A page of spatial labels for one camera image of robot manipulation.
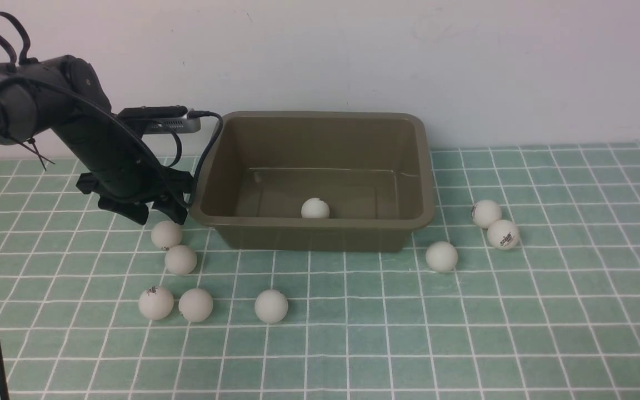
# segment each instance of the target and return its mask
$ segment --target white ping pong ball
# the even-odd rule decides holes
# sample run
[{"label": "white ping pong ball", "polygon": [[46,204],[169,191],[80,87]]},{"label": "white ping pong ball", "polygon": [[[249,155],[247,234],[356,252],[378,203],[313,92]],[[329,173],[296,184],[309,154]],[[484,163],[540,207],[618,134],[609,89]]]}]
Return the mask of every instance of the white ping pong ball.
[{"label": "white ping pong ball", "polygon": [[283,293],[268,289],[258,295],[254,309],[260,321],[266,324],[275,324],[285,318],[285,314],[288,312],[288,299]]},{"label": "white ping pong ball", "polygon": [[152,228],[152,243],[157,248],[169,250],[182,241],[182,227],[172,221],[158,222]]},{"label": "white ping pong ball", "polygon": [[196,267],[196,252],[185,245],[170,248],[164,256],[164,266],[174,275],[186,275]]},{"label": "white ping pong ball", "polygon": [[473,205],[471,216],[475,225],[487,229],[491,223],[503,217],[503,211],[498,203],[493,200],[480,200],[480,202]]},{"label": "white ping pong ball", "polygon": [[137,307],[142,316],[157,321],[170,314],[174,307],[174,296],[162,286],[152,286],[140,295]]},{"label": "white ping pong ball", "polygon": [[458,263],[458,252],[448,242],[436,242],[426,250],[426,263],[436,272],[451,272]]},{"label": "white ping pong ball", "polygon": [[303,203],[300,215],[303,218],[328,218],[330,217],[330,206],[317,197],[309,198]]},{"label": "white ping pong ball", "polygon": [[520,241],[520,231],[515,223],[502,219],[488,227],[488,243],[494,248],[508,250]]},{"label": "white ping pong ball", "polygon": [[205,289],[189,289],[179,299],[179,313],[189,322],[202,322],[211,315],[214,300]]}]

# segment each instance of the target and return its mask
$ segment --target green tile floor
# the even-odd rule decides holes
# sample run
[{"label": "green tile floor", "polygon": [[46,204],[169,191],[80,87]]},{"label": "green tile floor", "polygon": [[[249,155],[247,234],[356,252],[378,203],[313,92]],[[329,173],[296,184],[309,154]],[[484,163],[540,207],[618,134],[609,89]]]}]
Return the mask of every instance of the green tile floor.
[{"label": "green tile floor", "polygon": [[[100,212],[60,160],[0,161],[0,327],[13,398],[640,399],[640,144],[432,152],[439,207],[396,254],[232,251],[189,221],[190,276],[144,229]],[[190,169],[193,159],[184,159]],[[486,246],[492,198],[522,246]],[[424,265],[449,239],[459,270]],[[137,298],[202,287],[212,316],[150,324]],[[263,289],[287,318],[254,316]]]}]

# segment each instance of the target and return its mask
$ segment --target white wall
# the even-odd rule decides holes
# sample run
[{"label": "white wall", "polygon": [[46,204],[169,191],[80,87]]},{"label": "white wall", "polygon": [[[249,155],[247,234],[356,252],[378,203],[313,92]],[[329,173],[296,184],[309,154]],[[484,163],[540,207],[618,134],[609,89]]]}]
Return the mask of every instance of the white wall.
[{"label": "white wall", "polygon": [[[0,0],[0,10],[27,28],[30,56],[91,62],[114,111],[401,111],[424,121],[434,146],[640,139],[632,0]],[[66,154],[40,137],[45,154]],[[186,152],[207,137],[186,137]]]}]

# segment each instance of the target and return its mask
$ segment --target olive green plastic tub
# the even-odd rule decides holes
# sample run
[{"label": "olive green plastic tub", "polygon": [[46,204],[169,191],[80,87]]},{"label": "olive green plastic tub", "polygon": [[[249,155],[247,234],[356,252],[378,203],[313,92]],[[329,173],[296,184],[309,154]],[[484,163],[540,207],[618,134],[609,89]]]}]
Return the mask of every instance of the olive green plastic tub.
[{"label": "olive green plastic tub", "polygon": [[[191,217],[232,248],[399,251],[434,217],[424,124],[409,114],[233,112]],[[300,216],[318,197],[330,218]]]}]

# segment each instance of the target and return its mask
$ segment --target black robotic arm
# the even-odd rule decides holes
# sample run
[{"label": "black robotic arm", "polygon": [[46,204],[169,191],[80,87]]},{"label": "black robotic arm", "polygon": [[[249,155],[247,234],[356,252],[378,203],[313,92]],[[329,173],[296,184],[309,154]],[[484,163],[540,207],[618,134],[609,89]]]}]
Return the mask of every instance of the black robotic arm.
[{"label": "black robotic arm", "polygon": [[162,166],[142,142],[142,135],[160,127],[193,132],[189,127],[198,129],[198,121],[166,121],[214,116],[219,125],[211,146],[221,130],[221,117],[181,106],[124,109],[115,116],[91,64],[74,56],[40,62],[28,58],[30,41],[23,26],[8,13],[0,16],[16,27],[24,43],[16,66],[16,53],[0,36],[0,45],[10,57],[8,63],[0,63],[0,144],[23,144],[51,129],[89,170],[76,187],[82,193],[100,195],[99,208],[145,224],[147,203],[152,202],[152,208],[184,223],[191,204],[184,195],[193,195],[195,181],[189,172]]}]

